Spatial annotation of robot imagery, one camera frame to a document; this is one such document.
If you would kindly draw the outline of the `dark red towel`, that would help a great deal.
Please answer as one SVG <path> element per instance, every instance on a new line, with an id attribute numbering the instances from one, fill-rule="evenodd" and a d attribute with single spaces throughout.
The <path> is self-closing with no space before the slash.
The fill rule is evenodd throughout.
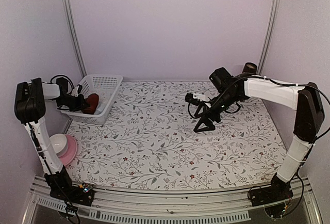
<path id="1" fill-rule="evenodd" d="M 83 114 L 93 115 L 99 102 L 99 96 L 96 93 L 90 94 L 86 98 L 86 103 L 88 104 L 88 107 L 85 107 L 82 110 Z"/>

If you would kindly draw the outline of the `blue orange patterned towel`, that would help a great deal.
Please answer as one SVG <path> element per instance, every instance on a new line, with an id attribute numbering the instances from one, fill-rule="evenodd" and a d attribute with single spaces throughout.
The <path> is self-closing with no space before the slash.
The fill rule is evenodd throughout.
<path id="1" fill-rule="evenodd" d="M 106 102 L 100 102 L 94 112 L 95 115 L 100 115 L 104 109 L 106 108 L 107 103 Z"/>

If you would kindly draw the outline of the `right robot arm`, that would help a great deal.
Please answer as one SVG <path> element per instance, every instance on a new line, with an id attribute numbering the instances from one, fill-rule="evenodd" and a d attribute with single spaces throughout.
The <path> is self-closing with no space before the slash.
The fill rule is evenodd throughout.
<path id="1" fill-rule="evenodd" d="M 218 68 L 209 80 L 216 88 L 217 96 L 188 93 L 185 97 L 189 105 L 196 106 L 195 113 L 190 114 L 197 120 L 196 133 L 215 130 L 215 123 L 220 123 L 222 119 L 221 113 L 227 113 L 233 104 L 239 105 L 250 98 L 265 102 L 280 132 L 284 126 L 279 123 L 280 117 L 275 111 L 292 111 L 291 115 L 287 115 L 287 124 L 292 128 L 292 141 L 285 143 L 287 154 L 266 193 L 270 201 L 278 201 L 286 194 L 286 186 L 307 161 L 315 143 L 329 133 L 329 129 L 323 129 L 326 119 L 323 101 L 329 101 L 327 95 L 313 82 L 290 83 L 261 76 L 253 63 L 246 63 L 243 71 L 236 76 L 224 67 Z"/>

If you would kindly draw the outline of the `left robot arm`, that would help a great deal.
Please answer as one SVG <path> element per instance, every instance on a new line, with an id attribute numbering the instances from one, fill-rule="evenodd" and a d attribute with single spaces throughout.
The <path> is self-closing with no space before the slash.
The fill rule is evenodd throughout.
<path id="1" fill-rule="evenodd" d="M 69 110 L 87 107 L 83 95 L 74 95 L 73 91 L 73 82 L 65 75 L 55 75 L 49 82 L 38 77 L 18 83 L 14 101 L 14 114 L 30 136 L 47 184 L 65 200 L 73 200 L 77 190 L 51 145 L 45 120 L 45 101 L 55 101 L 58 108 L 66 106 Z"/>

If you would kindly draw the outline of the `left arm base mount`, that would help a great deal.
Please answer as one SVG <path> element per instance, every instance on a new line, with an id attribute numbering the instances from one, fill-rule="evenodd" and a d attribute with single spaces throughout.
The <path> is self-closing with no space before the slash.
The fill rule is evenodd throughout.
<path id="1" fill-rule="evenodd" d="M 50 196 L 63 200 L 66 203 L 76 203 L 85 206 L 91 206 L 94 200 L 95 191 L 85 187 L 74 186 L 69 181 L 55 179 L 51 180 Z"/>

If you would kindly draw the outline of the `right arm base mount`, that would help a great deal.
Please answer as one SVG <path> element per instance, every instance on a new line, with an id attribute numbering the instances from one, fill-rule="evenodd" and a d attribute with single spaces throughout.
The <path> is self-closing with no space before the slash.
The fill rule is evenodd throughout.
<path id="1" fill-rule="evenodd" d="M 247 197 L 252 206 L 260 206 L 292 198 L 293 192 L 289 182 L 284 182 L 274 175 L 270 186 L 252 187 L 248 191 Z"/>

